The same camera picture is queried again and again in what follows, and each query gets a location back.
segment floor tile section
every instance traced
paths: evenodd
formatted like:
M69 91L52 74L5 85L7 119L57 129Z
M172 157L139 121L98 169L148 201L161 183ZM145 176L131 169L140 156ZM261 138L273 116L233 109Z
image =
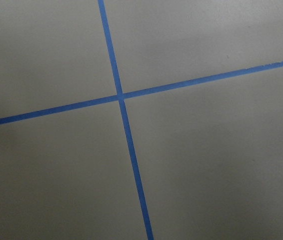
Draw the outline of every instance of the floor tile section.
M0 239L147 239L118 103L0 125Z
M282 0L105 0L124 92L283 61Z
M97 0L0 0L0 118L114 94Z
M155 239L283 239L283 68L126 105Z

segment gray surface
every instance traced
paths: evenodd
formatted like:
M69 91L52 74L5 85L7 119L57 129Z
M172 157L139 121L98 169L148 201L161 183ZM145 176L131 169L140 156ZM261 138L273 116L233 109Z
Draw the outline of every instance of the gray surface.
M283 68L126 105L156 240L283 240Z
M0 240L145 240L118 103L0 125Z
M282 0L105 0L125 92L283 61Z
M0 0L0 118L115 93L96 0Z

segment blue tape line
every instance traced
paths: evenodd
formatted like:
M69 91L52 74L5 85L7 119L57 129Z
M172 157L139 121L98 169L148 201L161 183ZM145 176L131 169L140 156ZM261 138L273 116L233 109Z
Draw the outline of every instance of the blue tape line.
M89 107L89 106L105 104L105 103L114 102L114 101L117 101L117 100L118 100L118 98L117 98L116 95L115 96L107 96L107 97L97 98L97 99L93 99L93 100L68 104L68 105L64 105L64 106L57 106L57 107L53 107L53 108L49 108L49 109L33 111L33 112L24 113L24 114L20 114L20 115L8 116L8 117L0 118L0 125L16 122L16 121L20 121L20 120L25 120L25 119L37 118L37 117L40 117L40 116L45 116L45 115L50 115L50 114L61 113L61 112L70 111L70 110L74 110L74 109L80 109L80 108L85 108L85 107Z
M137 157L136 157L131 127L130 127L127 109L126 109L126 105L125 105L125 101L124 101L121 80L120 80L118 67L117 67L117 63L116 63L116 56L115 56L115 51L114 51L114 47L113 47L111 31L110 31L109 25L108 25L108 19L107 19L104 1L98 0L98 5L99 5L99 11L100 11L100 16L101 16L103 31L104 31L105 38L106 38L112 74L113 74L113 78L114 78L114 82L115 82L115 86L116 86L122 123L123 123L124 131L125 131L125 135L126 135L126 141L127 141L129 155L130 155L130 161L131 161L131 165L132 165L132 171L133 171L133 175L134 175L134 178L135 178L135 183L136 183L136 188L137 188L137 192L138 192L142 217L143 217L143 221L144 221L145 228L146 228L146 234L147 234L148 240L154 240L151 221L150 221L150 217L149 217L149 214L148 214L148 209L147 209L147 204L146 204L146 199L145 199L145 194L144 194L144 189L143 189L143 184L142 184L142 179L141 179L141 175L140 175L140 171L139 171L139 167L138 167L138 163L137 163Z
M116 87L117 95L119 96L119 95L123 94L123 90L122 90L120 75L119 75L119 72L118 72L118 67L117 67L115 51L114 51L114 47L113 47L111 31L110 31L110 28L109 28L109 25L108 25L108 19L107 19L107 15L106 15L104 0L98 0L98 5L99 5L99 12L100 12L100 16L101 16L103 32L104 32L105 38L106 38L106 44L107 44L107 49L108 49L113 79L115 81L115 87Z
M140 170L138 167L130 122L129 122L128 115L127 115L126 105L125 105L124 99L119 99L118 102L119 102L121 118L122 118L124 130L125 130L125 135L126 135L126 140L127 140L127 145L128 145L129 155L130 155L130 161L132 165L132 171L133 171L133 175L135 178L135 183L137 187L137 192L138 192L138 197L139 197L143 221L144 221L145 228L146 228L147 237L148 237L148 240L154 240L151 221L150 221L150 217L148 214L146 198L145 198L142 179L141 179L141 174L140 174Z
M159 93L159 92L163 92L167 90L179 89L179 88L183 88L187 86L203 84L203 83L212 82L216 80L227 79L227 78L236 77L240 75L252 74L252 73L257 73L261 71L282 68L282 67L283 67L283 61L275 62L275 63L271 63L267 65L254 66L251 68L240 69L236 71L230 71L230 72L220 73L216 75L204 76L204 77L200 77L196 79L175 82L175 83L171 83L167 85L155 86L155 87L151 87L151 88L147 88L143 90L127 92L123 94L123 97L124 99L130 99L130 98L135 98L135 97L139 97L143 95L155 94L155 93Z

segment painter's tape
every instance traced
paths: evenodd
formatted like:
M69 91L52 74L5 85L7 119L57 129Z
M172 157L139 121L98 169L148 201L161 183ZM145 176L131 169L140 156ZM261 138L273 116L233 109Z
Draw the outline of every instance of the painter's tape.
M124 99L130 99L130 98L135 98L135 97L139 97L143 95L155 94L155 93L164 92L168 90L184 88L184 87L188 87L192 85L203 84L203 83L208 83L208 82L212 82L216 80L222 80L222 79L227 79L227 78L232 78L232 77L237 77L241 75L252 74L252 73L257 73L261 71L282 68L282 67L283 67L283 61L275 62L275 63L271 63L267 65L254 66L251 68L245 68L245 69L240 69L236 71L229 71L229 72L220 73L216 75L204 76L204 77L195 78L191 80L179 81L179 82L175 82L175 83L171 83L167 85L155 86L155 87L142 89L138 91L127 92L123 94L123 97Z
M126 140L127 140L127 145L128 145L129 155L130 155L130 161L131 161L131 165L132 165L132 171L133 171L133 175L134 175L134 178L135 178L136 188L137 188L138 197L139 197L139 203L140 203L140 207L141 207L144 225L145 225L145 228L146 228L146 234L147 234L148 240L154 240L151 221L150 221L150 217L149 217L149 214L148 214L145 194L144 194L144 190L143 190L142 179L141 179L141 175L140 175L140 171L139 171L139 167L138 167L138 162L137 162L137 157L136 157L136 152L135 152L135 147L134 147L134 142L133 142L133 137L132 137L132 132L131 132L131 127L130 127L130 123L129 123L129 119L128 119L128 115L127 115L127 110L126 110L126 105L125 105L125 101L124 101L124 97L123 97L122 84L121 84L120 75L119 75L118 67L117 67L117 63L116 63L116 57L115 57L115 52L114 52L114 47L113 47L113 42L112 42L112 36L111 36L111 31L110 31L109 25L108 25L108 19L107 19L104 1L98 0L98 5L99 5L99 11L100 11L100 16L101 16L103 31L105 33L105 38L106 38L107 49L108 49L108 53L109 53L109 59L110 59L112 74L113 74L113 78L114 78L114 82L115 82L115 86L116 86L122 123L123 123L124 131L125 131L125 135L126 135Z
M89 107L89 106L114 102L117 99L118 98L117 98L116 95L115 96L107 96L107 97L97 98L97 99L93 99L93 100L68 104L68 105L64 105L64 106L57 106L57 107L53 107L53 108L43 109L43 110L39 110L39 111L32 111L32 112L19 114L19 115L15 115L15 116L3 117L3 118L0 118L0 125L12 123L12 122L17 122L17 121L21 121L21 120L25 120L25 119L37 118L37 117L50 115L50 114L66 112L66 111L70 111L70 110L74 110L74 109L86 108L86 107Z

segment horizontal blue line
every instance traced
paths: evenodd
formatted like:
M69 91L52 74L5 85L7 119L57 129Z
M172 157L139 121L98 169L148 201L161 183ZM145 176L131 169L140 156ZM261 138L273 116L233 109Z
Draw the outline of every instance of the horizontal blue line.
M25 119L37 118L37 117L40 117L40 116L45 116L45 115L50 115L50 114L61 113L61 112L70 111L70 110L74 110L74 109L80 109L80 108L85 108L85 107L89 107L89 106L105 104L105 103L114 102L114 101L117 101L117 100L118 100L118 97L116 95L107 96L107 97L97 98L97 99L93 99L93 100L68 104L68 105L64 105L64 106L57 106L57 107L53 107L53 108L49 108L49 109L32 111L32 112L24 113L24 114L20 114L20 115L8 116L8 117L0 118L0 125L16 122L16 121L20 121L20 120L25 120Z
M227 78L232 78L240 75L246 75L246 74L252 74L252 73L257 73L265 70L271 70L271 69L277 69L277 68L282 68L283 67L283 61L282 62L275 62L267 65L261 65L261 66L254 66L251 68L246 68L246 69L240 69L240 70L235 70L235 71L230 71L230 72L225 72L225 73L220 73L216 75L211 75L211 76L204 76L196 79L191 79L191 80L186 80L186 81L179 81L167 85L161 85L161 86L155 86L143 90L137 90L137 91L132 91L132 92L127 92L123 94L124 99L130 99L130 98L135 98L143 95L148 95L148 94L155 94L167 90L173 90L173 89L179 89L187 86L192 86L192 85L197 85L197 84L203 84L203 83L208 83L216 80L221 80L221 79L227 79Z
M147 88L143 90L127 92L127 93L124 93L122 96L120 96L120 98L130 99L130 98L135 98L135 97L139 97L143 95L155 94L155 93L159 93L163 91L179 89L179 88L183 88L187 86L192 86L192 85L212 82L216 80L236 77L240 75L246 75L246 74L252 74L252 73L257 73L261 71L271 70L271 69L282 68L282 67L283 67L283 61L271 63L267 65L254 66L254 67L247 68L247 69L240 69L236 71L230 71L230 72L225 72L221 74L200 77L200 78L196 78L192 80L180 81L180 82L171 83L171 84L162 85L162 86L155 86L155 87L151 87L151 88ZM15 116L8 116L8 117L0 118L0 125L11 123L11 122L16 122L20 120L45 116L49 114L65 112L65 111L74 110L74 109L80 109L80 108L85 108L89 106L105 104L105 103L114 102L117 100L118 100L118 96L113 95L113 96L107 96L107 97L97 98L97 99L83 101L83 102L77 102L77 103L64 105L64 106L58 106L58 107L53 107L49 109L33 111L33 112L24 113L24 114L15 115Z

